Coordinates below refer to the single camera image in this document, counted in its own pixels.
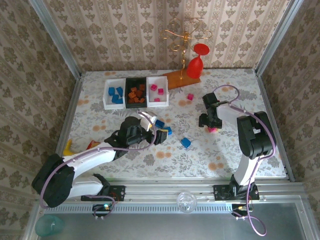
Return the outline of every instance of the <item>gold wire stand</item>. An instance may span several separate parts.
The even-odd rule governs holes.
[[[202,26],[204,24],[204,22],[201,20],[201,18],[198,17],[193,17],[193,18],[187,18],[186,20],[188,20],[191,24],[193,24],[194,26],[197,25],[192,32],[187,32],[185,29],[183,30],[182,34],[177,34],[174,33],[168,29],[163,30],[160,33],[160,36],[163,39],[168,39],[168,34],[172,34],[174,36],[179,37],[179,39],[173,41],[172,43],[170,43],[169,47],[171,48],[171,50],[173,52],[178,52],[179,50],[181,50],[181,63],[182,63],[182,69],[179,71],[174,71],[174,72],[170,72],[170,73],[166,73],[164,74],[164,76],[167,76],[168,78],[168,89],[175,89],[175,88],[180,88],[183,86],[187,86],[187,85],[191,85],[191,84],[196,84],[196,83],[200,83],[200,78],[191,78],[187,75],[186,73],[186,51],[188,49],[188,46],[190,47],[190,49],[194,52],[194,49],[192,48],[189,40],[195,39],[195,40],[201,40],[201,39],[210,39],[213,37],[213,33],[212,31],[209,30],[201,30],[200,32],[202,32],[205,36],[204,37],[191,37],[192,33],[194,31],[196,31],[197,29],[202,29]],[[172,18],[169,21],[169,25],[174,26],[175,23],[174,22],[179,22],[180,26],[182,27],[182,21],[179,18]]]

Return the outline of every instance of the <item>blue cube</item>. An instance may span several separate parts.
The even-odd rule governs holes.
[[[124,95],[124,90],[123,90],[123,88],[122,87],[117,87],[116,88],[116,91],[118,92],[118,94],[120,95],[120,97],[123,97],[123,95]]]
[[[108,93],[109,93],[109,96],[113,96],[113,95],[115,95],[115,93],[116,93],[115,88],[114,88],[114,87],[109,87],[109,89],[108,89]]]
[[[113,95],[111,102],[115,104],[118,99],[119,99],[119,95],[115,94]]]
[[[187,149],[190,146],[191,142],[189,141],[188,138],[185,137],[184,139],[181,140],[181,144]]]
[[[163,121],[157,120],[157,121],[155,121],[155,126],[157,128],[162,129],[165,126],[165,123]]]
[[[115,103],[116,103],[116,104],[123,104],[124,101],[123,101],[123,99],[122,99],[122,97],[121,97],[121,98],[119,98],[117,101],[115,101]]]
[[[164,128],[164,130],[168,130],[168,135],[172,134],[171,127],[167,126],[167,127]]]

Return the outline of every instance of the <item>wooden base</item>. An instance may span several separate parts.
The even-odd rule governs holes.
[[[198,84],[201,82],[200,78],[191,78],[187,75],[187,70],[184,69],[182,72],[182,79],[180,79],[181,70],[173,71],[163,74],[168,79],[168,89],[176,89],[191,84]]]

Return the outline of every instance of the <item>floral tablecloth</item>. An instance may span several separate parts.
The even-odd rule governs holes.
[[[143,71],[95,71],[82,76],[83,87],[79,96],[69,139],[71,150],[85,150],[91,140],[102,142],[128,116],[137,115],[138,109],[104,110],[103,92],[106,79],[159,76],[168,70]],[[152,111],[171,127],[172,135],[160,145],[140,152],[131,152],[120,159],[93,168],[88,174],[99,173],[107,178],[155,178],[155,177],[215,177],[229,178],[241,159],[238,132],[228,122],[218,132],[209,133],[206,127],[198,127],[199,116],[206,113],[202,97],[216,87],[231,84],[240,89],[240,98],[234,104],[247,111],[265,111],[265,105],[252,69],[204,70],[201,83],[169,91],[169,107],[141,108]],[[187,99],[194,94],[193,101]],[[232,100],[236,91],[224,87],[216,93],[219,100]],[[190,147],[185,149],[180,141],[188,138]],[[144,141],[134,148],[141,148]],[[257,177],[286,177],[278,152],[264,161]]]

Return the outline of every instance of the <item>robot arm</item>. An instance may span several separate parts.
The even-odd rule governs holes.
[[[199,127],[206,125],[210,128],[222,128],[223,122],[227,121],[238,129],[242,157],[238,169],[231,177],[229,186],[224,190],[226,194],[222,199],[241,198],[247,188],[255,188],[253,183],[255,176],[251,177],[252,173],[256,164],[261,164],[261,161],[258,161],[259,157],[270,154],[273,149],[272,143],[265,129],[253,117],[231,107],[227,101],[220,102],[214,93],[206,94],[202,99],[207,113],[203,113],[199,117]],[[259,111],[254,115],[266,125],[274,142],[276,142],[267,114],[264,111]],[[251,186],[249,186],[250,178],[253,183]]]
[[[156,120],[154,114],[149,113],[147,115],[151,118],[152,122]],[[157,145],[167,139],[168,133],[157,130],[155,134],[154,144]],[[54,208],[66,199],[77,196],[108,195],[110,184],[101,175],[94,174],[90,177],[79,176],[96,166],[114,161],[128,152],[118,149],[105,150],[103,148],[128,149],[131,145],[139,144],[144,140],[151,143],[153,138],[154,134],[149,130],[149,123],[146,124],[141,119],[129,116],[121,124],[119,130],[115,131],[98,146],[71,156],[60,157],[56,153],[49,156],[32,181],[32,187],[40,194],[46,180],[54,169],[62,163],[73,159],[73,161],[59,169],[49,181],[43,195],[43,199],[48,206]]]

